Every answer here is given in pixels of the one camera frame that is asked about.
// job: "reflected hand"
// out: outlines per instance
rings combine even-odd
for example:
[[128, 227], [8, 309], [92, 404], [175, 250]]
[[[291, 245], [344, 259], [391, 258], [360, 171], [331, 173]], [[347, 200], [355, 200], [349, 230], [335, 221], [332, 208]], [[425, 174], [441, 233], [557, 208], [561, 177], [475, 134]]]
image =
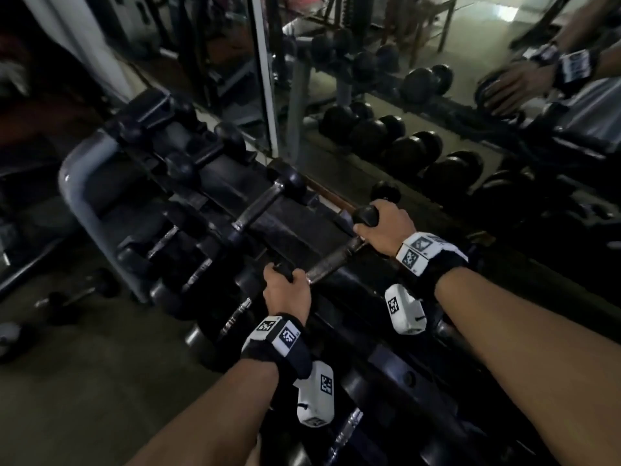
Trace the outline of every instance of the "reflected hand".
[[526, 101], [543, 96], [552, 88], [556, 66], [539, 67], [531, 61], [517, 62], [485, 90], [485, 108], [495, 116], [511, 114]]
[[302, 322], [302, 325], [306, 325], [311, 311], [311, 287], [306, 281], [304, 270], [299, 268], [294, 270], [293, 283], [290, 283], [287, 278], [274, 270], [274, 263], [268, 263], [263, 270], [263, 278], [267, 283], [263, 297], [269, 315], [289, 314]]
[[414, 223], [405, 209], [399, 209], [395, 203], [376, 199], [371, 204], [379, 211], [377, 226], [356, 224], [353, 230], [378, 252], [396, 257], [403, 241], [416, 232]]

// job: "gym floor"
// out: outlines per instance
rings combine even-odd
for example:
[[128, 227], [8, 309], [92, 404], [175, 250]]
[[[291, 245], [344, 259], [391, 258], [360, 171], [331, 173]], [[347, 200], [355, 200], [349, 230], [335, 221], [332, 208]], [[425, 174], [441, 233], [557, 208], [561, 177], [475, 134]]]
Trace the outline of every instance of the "gym floor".
[[[449, 95], [470, 102], [476, 80], [504, 61], [508, 42], [535, 19], [485, 1], [460, 3], [445, 52], [436, 54], [432, 40], [419, 64], [452, 65], [458, 74]], [[377, 116], [395, 114], [370, 100]], [[417, 117], [405, 120], [408, 131], [425, 128]], [[0, 321], [27, 319], [37, 299], [103, 265], [88, 239], [75, 242], [1, 303]], [[0, 367], [0, 464], [122, 465], [217, 379], [185, 349], [188, 324], [127, 294], [92, 296], [80, 306], [78, 325], [46, 331], [30, 352]]]

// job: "white wall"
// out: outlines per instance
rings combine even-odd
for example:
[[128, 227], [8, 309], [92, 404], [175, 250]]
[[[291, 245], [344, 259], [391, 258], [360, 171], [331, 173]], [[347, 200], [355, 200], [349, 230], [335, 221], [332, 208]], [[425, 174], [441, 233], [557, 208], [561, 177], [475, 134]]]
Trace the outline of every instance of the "white wall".
[[101, 29], [84, 0], [24, 0], [43, 30], [73, 53], [104, 90], [124, 101], [134, 97]]

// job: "wrist strap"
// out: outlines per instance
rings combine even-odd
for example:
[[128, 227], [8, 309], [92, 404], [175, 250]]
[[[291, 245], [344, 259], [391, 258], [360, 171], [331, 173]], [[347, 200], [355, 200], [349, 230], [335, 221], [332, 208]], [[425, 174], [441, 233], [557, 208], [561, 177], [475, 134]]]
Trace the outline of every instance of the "wrist strap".
[[417, 297], [433, 300], [440, 278], [453, 268], [465, 266], [468, 257], [452, 243], [428, 232], [416, 232], [403, 241], [397, 261], [407, 268]]
[[537, 62], [540, 66], [546, 67], [559, 62], [561, 51], [558, 49], [556, 42], [552, 41], [542, 45], [530, 54], [524, 53], [522, 58], [532, 60], [533, 62]]
[[578, 93], [595, 74], [599, 52], [583, 49], [561, 56], [556, 67], [554, 88], [570, 97]]
[[268, 316], [254, 329], [242, 348], [241, 358], [273, 361], [279, 382], [307, 379], [312, 371], [311, 353], [302, 339], [304, 326], [290, 314]]

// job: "human hand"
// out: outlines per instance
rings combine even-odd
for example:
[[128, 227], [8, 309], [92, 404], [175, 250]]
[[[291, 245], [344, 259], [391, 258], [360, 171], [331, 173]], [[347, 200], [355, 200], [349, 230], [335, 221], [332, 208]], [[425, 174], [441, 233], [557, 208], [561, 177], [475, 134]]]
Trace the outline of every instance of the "human hand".
[[268, 263], [263, 270], [267, 287], [263, 291], [268, 313], [275, 316], [286, 313], [294, 316], [302, 325], [306, 325], [311, 311], [311, 287], [306, 280], [304, 270], [293, 270], [293, 283], [274, 270], [274, 263]]
[[554, 83], [556, 67], [524, 61], [510, 65], [484, 92], [485, 108], [494, 116], [515, 112], [526, 101], [546, 94]]
[[356, 224], [353, 231], [378, 252], [396, 257], [403, 241], [416, 232], [414, 223], [405, 209], [399, 209], [395, 203], [376, 199], [371, 204], [379, 211], [379, 223], [375, 227]]

